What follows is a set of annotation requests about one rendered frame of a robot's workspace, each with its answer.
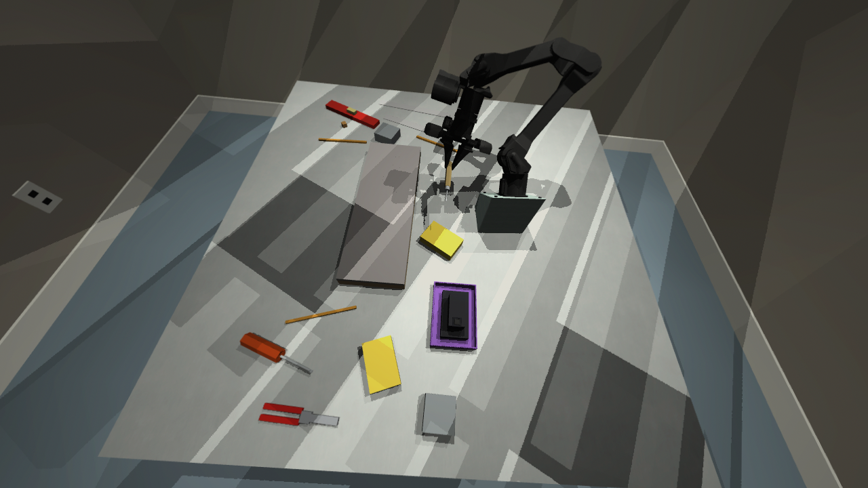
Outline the dark red long bar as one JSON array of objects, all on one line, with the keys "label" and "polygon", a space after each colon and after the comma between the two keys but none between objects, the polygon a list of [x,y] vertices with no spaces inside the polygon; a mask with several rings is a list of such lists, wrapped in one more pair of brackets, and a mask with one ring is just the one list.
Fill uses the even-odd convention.
[{"label": "dark red long bar", "polygon": [[357,109],[353,109],[351,107],[347,107],[342,103],[338,103],[336,101],[329,101],[326,103],[325,107],[339,115],[344,115],[345,117],[356,121],[357,123],[361,123],[366,125],[367,127],[371,127],[371,129],[376,129],[376,127],[380,124],[380,120],[371,117],[371,115],[366,115],[365,113],[359,112]]}]

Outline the purple tray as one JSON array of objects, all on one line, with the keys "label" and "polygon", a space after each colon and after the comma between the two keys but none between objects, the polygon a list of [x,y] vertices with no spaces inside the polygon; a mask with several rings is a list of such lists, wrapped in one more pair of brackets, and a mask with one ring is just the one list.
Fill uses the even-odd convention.
[{"label": "purple tray", "polygon": [[[458,340],[440,337],[442,291],[469,292],[469,339]],[[432,317],[430,347],[448,347],[457,349],[477,350],[477,294],[475,285],[434,281],[432,296]]]}]

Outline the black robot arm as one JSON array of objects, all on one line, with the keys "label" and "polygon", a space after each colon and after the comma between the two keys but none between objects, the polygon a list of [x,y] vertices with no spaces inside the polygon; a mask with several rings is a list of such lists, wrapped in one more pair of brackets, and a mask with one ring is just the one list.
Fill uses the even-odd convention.
[{"label": "black robot arm", "polygon": [[[458,101],[462,88],[464,91],[458,108],[478,115],[484,97],[492,97],[490,86],[483,86],[502,75],[547,62],[554,64],[563,77],[554,94],[525,129],[518,136],[507,137],[502,147],[498,148],[501,150],[497,153],[497,163],[503,170],[498,194],[502,197],[528,197],[525,194],[531,165],[525,160],[525,155],[540,131],[551,122],[568,99],[598,75],[601,59],[585,47],[560,37],[516,52],[479,54],[459,77],[440,69],[434,81],[432,99],[452,105]],[[471,86],[474,86],[473,89]]]}]

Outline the yellow rectangular block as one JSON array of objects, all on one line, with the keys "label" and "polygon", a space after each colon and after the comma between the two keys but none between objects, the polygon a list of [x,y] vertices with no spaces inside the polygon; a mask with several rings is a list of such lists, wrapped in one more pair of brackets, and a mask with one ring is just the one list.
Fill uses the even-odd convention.
[{"label": "yellow rectangular block", "polygon": [[424,234],[420,236],[420,242],[432,248],[435,252],[442,254],[448,260],[451,260],[458,248],[462,246],[464,240],[460,236],[453,234],[445,226],[433,221]]},{"label": "yellow rectangular block", "polygon": [[361,345],[370,394],[402,385],[390,335]]}]

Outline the red-handled pliers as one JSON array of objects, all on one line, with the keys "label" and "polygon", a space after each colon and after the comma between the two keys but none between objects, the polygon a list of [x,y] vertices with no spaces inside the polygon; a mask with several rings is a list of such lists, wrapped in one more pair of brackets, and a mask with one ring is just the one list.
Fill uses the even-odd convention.
[{"label": "red-handled pliers", "polygon": [[303,411],[304,408],[301,407],[286,407],[285,405],[276,405],[271,403],[264,403],[263,409],[270,409],[272,411],[282,411],[282,413],[297,413],[300,414],[300,419],[290,419],[285,418],[280,415],[271,415],[271,414],[261,414],[260,419],[269,422],[278,422],[284,424],[329,424],[330,426],[337,426],[339,418],[332,417],[328,415],[317,415],[313,414],[312,411]]}]

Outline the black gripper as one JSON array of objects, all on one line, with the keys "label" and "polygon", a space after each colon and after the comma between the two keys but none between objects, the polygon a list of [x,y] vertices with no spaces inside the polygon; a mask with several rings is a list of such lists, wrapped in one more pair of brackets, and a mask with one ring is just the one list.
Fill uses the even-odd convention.
[{"label": "black gripper", "polygon": [[[479,149],[481,153],[486,153],[490,155],[491,153],[491,143],[486,141],[481,141],[476,138],[474,140],[471,139],[471,133],[474,128],[474,124],[477,123],[477,115],[473,113],[469,113],[464,109],[459,109],[455,113],[454,121],[450,131],[443,130],[443,127],[433,124],[426,123],[424,133],[431,137],[442,137],[440,141],[444,145],[444,151],[446,152],[446,169],[450,162],[450,157],[452,157],[452,151],[454,145],[453,141],[460,142],[461,145],[458,145],[458,152],[454,158],[452,163],[452,170],[455,169],[456,165],[460,163],[464,157],[467,157],[468,153],[473,153],[472,148]],[[457,135],[453,136],[453,135]],[[465,137],[466,139],[462,139],[461,137]]]}]

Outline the orange-handled screwdriver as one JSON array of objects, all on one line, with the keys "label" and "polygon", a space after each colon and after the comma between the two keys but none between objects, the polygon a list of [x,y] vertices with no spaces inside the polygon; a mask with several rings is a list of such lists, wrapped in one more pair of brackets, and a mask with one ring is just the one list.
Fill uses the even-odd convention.
[{"label": "orange-handled screwdriver", "polygon": [[294,364],[296,367],[300,367],[300,368],[308,371],[308,373],[313,372],[312,369],[308,369],[307,367],[303,367],[303,365],[301,365],[300,363],[296,363],[292,359],[284,357],[284,355],[285,355],[285,349],[284,348],[279,347],[277,345],[274,345],[272,342],[264,340],[264,339],[258,337],[257,335],[254,335],[252,333],[247,333],[247,334],[243,335],[243,337],[241,338],[241,345],[243,347],[247,347],[247,349],[249,349],[252,352],[258,353],[259,355],[261,355],[262,357],[264,357],[266,359],[270,359],[270,361],[272,361],[274,363],[278,363],[280,361],[280,359],[285,359],[286,361]]}]

